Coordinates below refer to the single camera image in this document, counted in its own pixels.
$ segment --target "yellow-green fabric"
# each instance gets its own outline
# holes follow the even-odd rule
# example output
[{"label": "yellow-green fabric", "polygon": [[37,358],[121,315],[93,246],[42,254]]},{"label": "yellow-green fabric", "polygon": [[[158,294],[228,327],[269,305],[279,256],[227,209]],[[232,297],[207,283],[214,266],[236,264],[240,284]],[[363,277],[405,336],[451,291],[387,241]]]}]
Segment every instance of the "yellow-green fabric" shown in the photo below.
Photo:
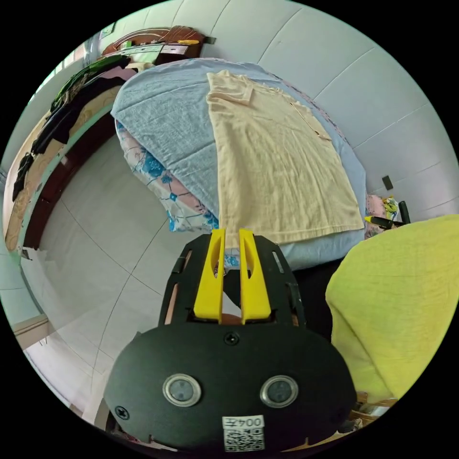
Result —
[{"label": "yellow-green fabric", "polygon": [[355,246],[330,279],[332,343],[369,402],[400,398],[437,351],[459,299],[459,215]]}]

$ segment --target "qr code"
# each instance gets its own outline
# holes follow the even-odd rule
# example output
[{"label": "qr code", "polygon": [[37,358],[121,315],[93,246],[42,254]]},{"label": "qr code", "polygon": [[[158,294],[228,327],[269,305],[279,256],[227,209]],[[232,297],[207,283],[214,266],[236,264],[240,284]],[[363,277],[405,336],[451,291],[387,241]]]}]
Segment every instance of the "qr code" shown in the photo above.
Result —
[{"label": "qr code", "polygon": [[225,451],[243,452],[264,449],[263,429],[224,429]]}]

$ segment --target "window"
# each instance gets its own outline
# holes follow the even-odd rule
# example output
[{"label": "window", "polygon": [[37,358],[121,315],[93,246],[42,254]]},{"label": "window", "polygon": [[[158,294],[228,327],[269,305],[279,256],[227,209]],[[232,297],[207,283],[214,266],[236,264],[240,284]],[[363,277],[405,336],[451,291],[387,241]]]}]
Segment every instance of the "window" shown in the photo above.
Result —
[{"label": "window", "polygon": [[[77,60],[83,59],[86,56],[86,49],[85,49],[85,44],[82,43],[76,50],[72,51],[62,62],[59,63],[59,65],[45,78],[44,82],[37,88],[35,91],[35,94],[52,78],[54,75],[56,75],[58,72],[60,72],[63,68],[68,67],[70,64],[74,63]],[[29,103],[31,100],[35,97],[35,94],[31,97],[29,100]]]}]

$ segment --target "wooden headboard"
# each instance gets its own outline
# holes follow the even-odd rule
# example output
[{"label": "wooden headboard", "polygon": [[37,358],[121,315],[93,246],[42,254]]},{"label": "wooden headboard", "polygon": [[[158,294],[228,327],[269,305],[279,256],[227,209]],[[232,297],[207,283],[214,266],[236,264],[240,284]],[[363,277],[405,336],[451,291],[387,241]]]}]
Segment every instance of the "wooden headboard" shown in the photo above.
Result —
[{"label": "wooden headboard", "polygon": [[107,54],[119,51],[121,44],[128,40],[132,42],[132,46],[138,46],[143,43],[150,44],[159,40],[168,43],[176,43],[177,40],[198,40],[199,44],[196,46],[199,47],[199,52],[197,53],[197,55],[199,55],[204,42],[204,38],[204,35],[195,29],[182,25],[175,25],[174,27],[142,29],[124,35],[124,37],[121,37],[119,40],[109,44],[104,49],[102,55],[105,56]]}]

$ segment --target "tile floor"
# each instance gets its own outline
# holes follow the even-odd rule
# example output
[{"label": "tile floor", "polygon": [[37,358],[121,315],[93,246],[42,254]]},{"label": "tile floor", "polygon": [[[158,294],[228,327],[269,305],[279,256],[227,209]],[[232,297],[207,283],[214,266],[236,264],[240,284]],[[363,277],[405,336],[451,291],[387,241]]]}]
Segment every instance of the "tile floor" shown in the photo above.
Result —
[{"label": "tile floor", "polygon": [[[131,174],[116,138],[64,191],[40,249],[22,261],[56,330],[27,351],[53,387],[82,411],[135,333],[157,325],[169,273],[194,237],[169,231],[163,207]],[[228,298],[224,310],[240,314]]]}]

